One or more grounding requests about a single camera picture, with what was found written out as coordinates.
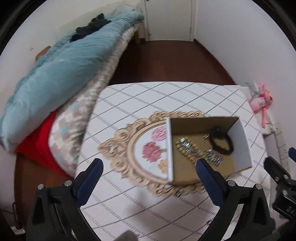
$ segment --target open box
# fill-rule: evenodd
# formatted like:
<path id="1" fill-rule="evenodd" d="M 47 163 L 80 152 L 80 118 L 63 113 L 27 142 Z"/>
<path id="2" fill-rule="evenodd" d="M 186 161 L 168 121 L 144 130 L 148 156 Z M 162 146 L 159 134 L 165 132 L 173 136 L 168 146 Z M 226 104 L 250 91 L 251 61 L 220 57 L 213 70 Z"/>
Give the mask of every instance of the open box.
<path id="1" fill-rule="evenodd" d="M 167 159 L 168 182 L 173 185 L 189 185 L 200 182 L 195 171 L 195 165 L 183 156 L 176 148 L 176 141 L 182 137 L 189 137 L 199 148 L 204 151 L 212 149 L 209 140 L 204 139 L 210 131 L 219 127 L 228 131 L 232 140 L 234 151 L 231 155 L 223 156 L 223 162 L 219 167 L 211 167 L 220 172 L 224 177 L 252 167 L 252 157 L 248 140 L 242 121 L 238 117 L 204 117 L 204 118 L 167 118 Z M 219 146 L 228 148 L 226 140 L 215 139 Z"/>

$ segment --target pink flower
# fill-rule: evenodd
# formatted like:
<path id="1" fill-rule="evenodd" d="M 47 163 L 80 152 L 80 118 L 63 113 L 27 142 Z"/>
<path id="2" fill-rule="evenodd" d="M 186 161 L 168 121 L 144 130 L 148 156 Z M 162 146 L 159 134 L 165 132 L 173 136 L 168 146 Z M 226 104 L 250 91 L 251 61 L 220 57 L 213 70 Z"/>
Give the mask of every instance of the pink flower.
<path id="1" fill-rule="evenodd" d="M 154 141 L 163 141 L 166 138 L 165 126 L 156 128 L 151 135 L 152 140 Z"/>
<path id="2" fill-rule="evenodd" d="M 159 146 L 155 145 L 155 142 L 149 142 L 142 148 L 142 158 L 147 159 L 150 162 L 156 162 L 161 157 L 161 151 Z"/>

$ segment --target white door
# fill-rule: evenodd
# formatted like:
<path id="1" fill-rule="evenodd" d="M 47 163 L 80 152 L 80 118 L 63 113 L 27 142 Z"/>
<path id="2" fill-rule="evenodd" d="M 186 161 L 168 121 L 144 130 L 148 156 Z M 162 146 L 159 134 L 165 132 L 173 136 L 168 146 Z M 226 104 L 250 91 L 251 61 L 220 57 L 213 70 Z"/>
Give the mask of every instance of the white door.
<path id="1" fill-rule="evenodd" d="M 193 41 L 195 0 L 144 0 L 149 40 Z"/>

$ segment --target blue blanket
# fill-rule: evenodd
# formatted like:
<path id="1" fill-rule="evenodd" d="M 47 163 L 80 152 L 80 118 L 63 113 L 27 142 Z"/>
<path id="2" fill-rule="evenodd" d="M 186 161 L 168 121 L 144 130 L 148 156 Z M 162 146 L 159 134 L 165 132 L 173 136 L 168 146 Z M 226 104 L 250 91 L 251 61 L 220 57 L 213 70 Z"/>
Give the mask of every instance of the blue blanket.
<path id="1" fill-rule="evenodd" d="M 122 33 L 143 19 L 137 11 L 110 17 L 112 22 L 99 31 L 71 43 L 73 34 L 65 36 L 40 57 L 18 82 L 0 119 L 0 137 L 5 149 L 14 151 L 50 112 L 91 80 Z"/>

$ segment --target wooden floor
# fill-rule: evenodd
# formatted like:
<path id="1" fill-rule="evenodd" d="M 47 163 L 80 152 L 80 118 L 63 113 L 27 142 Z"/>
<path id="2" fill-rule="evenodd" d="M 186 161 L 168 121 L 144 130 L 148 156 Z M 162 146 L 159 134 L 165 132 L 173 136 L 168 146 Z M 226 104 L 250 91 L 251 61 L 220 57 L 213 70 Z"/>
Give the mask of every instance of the wooden floor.
<path id="1" fill-rule="evenodd" d="M 189 81 L 232 85 L 233 80 L 216 59 L 199 43 L 151 41 L 131 42 L 120 59 L 110 85 L 147 81 Z M 25 225 L 36 187 L 62 185 L 67 176 L 47 170 L 23 155 L 15 169 L 15 200 L 18 216 Z"/>

